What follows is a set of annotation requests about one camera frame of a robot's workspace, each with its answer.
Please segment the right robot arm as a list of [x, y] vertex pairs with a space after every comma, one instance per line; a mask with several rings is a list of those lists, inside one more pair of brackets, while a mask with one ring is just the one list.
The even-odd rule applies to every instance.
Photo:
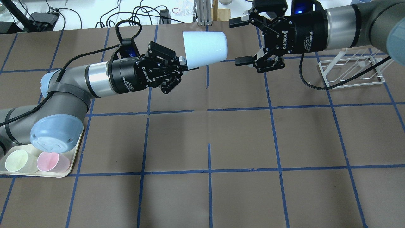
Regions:
[[404, 65], [403, 0], [375, 0], [286, 16], [285, 0], [254, 0], [230, 28], [253, 25], [264, 45], [254, 56], [238, 57], [236, 66], [250, 65], [259, 73], [285, 67], [286, 54], [306, 54], [371, 45]]

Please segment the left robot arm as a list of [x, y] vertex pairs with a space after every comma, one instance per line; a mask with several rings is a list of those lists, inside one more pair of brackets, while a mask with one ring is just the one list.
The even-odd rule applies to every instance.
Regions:
[[198, 69], [185, 57], [155, 42], [145, 54], [126, 53], [126, 45], [114, 45], [110, 61], [46, 74], [41, 81], [39, 105], [1, 110], [1, 157], [13, 147], [31, 144], [46, 152], [72, 150], [84, 130], [91, 100], [160, 88], [171, 92], [184, 72]]

